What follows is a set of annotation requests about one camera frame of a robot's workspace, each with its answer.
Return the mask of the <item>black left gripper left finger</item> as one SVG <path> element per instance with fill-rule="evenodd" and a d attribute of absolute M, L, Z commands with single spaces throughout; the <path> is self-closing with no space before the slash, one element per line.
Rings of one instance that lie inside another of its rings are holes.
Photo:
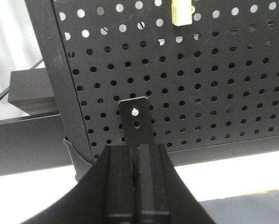
<path fill-rule="evenodd" d="M 25 223 L 130 224 L 133 206 L 130 150 L 126 146 L 106 146 L 72 190 Z"/>

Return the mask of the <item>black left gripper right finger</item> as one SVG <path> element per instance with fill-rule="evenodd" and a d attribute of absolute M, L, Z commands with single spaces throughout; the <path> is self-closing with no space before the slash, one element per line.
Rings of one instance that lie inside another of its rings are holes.
<path fill-rule="evenodd" d="M 177 174 L 163 145 L 140 145 L 136 164 L 136 223 L 214 223 Z"/>

